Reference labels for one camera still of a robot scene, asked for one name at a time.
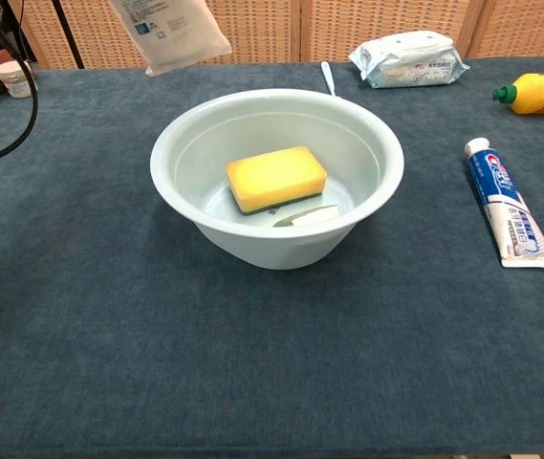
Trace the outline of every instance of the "hanging plastic bag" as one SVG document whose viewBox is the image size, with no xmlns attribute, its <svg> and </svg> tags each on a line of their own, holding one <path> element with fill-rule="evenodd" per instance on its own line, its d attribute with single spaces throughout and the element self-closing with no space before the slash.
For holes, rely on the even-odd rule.
<svg viewBox="0 0 544 459">
<path fill-rule="evenodd" d="M 110 0 L 149 76 L 231 53 L 205 0 Z"/>
</svg>

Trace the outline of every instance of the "plastic bag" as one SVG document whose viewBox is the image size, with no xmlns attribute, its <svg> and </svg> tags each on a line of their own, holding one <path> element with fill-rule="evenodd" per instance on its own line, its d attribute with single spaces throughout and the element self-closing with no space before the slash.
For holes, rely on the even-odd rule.
<svg viewBox="0 0 544 459">
<path fill-rule="evenodd" d="M 205 0 L 110 0 L 149 76 L 231 53 Z"/>
<path fill-rule="evenodd" d="M 469 69 L 451 38 L 415 31 L 367 41 L 349 56 L 372 88 L 449 84 Z"/>
</svg>

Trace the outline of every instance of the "bowl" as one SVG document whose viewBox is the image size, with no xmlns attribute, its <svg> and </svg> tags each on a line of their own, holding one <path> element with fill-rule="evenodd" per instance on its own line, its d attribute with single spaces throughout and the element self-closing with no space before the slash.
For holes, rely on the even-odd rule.
<svg viewBox="0 0 544 459">
<path fill-rule="evenodd" d="M 226 164 L 297 145 L 310 148 L 327 171 L 322 194 L 242 214 Z M 212 243 L 252 265 L 287 270 L 320 260 L 391 198 L 403 176 L 403 151 L 382 120 L 353 102 L 264 89 L 216 98 L 180 115 L 157 138 L 150 172 L 163 199 Z M 325 205 L 339 205 L 341 214 L 310 226 L 274 226 Z"/>
</svg>

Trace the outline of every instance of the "toothpaste tube cap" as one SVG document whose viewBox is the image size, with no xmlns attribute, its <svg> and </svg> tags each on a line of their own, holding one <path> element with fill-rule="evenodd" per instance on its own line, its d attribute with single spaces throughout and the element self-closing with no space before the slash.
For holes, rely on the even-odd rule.
<svg viewBox="0 0 544 459">
<path fill-rule="evenodd" d="M 465 154 L 467 159 L 475 155 L 478 151 L 486 150 L 490 147 L 490 142 L 484 137 L 478 137 L 477 139 L 472 139 L 465 145 Z"/>
</svg>

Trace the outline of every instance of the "logo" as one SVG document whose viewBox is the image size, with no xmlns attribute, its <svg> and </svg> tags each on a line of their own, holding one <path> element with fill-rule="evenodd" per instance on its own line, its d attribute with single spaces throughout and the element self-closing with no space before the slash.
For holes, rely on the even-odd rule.
<svg viewBox="0 0 544 459">
<path fill-rule="evenodd" d="M 148 26 L 145 22 L 142 22 L 141 24 L 136 24 L 134 27 L 136 28 L 136 31 L 138 31 L 138 35 L 145 35 L 150 32 L 150 29 L 148 29 Z"/>
<path fill-rule="evenodd" d="M 501 164 L 499 159 L 492 153 L 486 155 L 486 162 L 489 164 L 490 172 L 492 172 L 492 178 L 494 184 L 497 185 L 497 189 L 501 191 L 501 188 L 513 190 L 513 182 L 511 181 L 508 170 Z"/>
</svg>

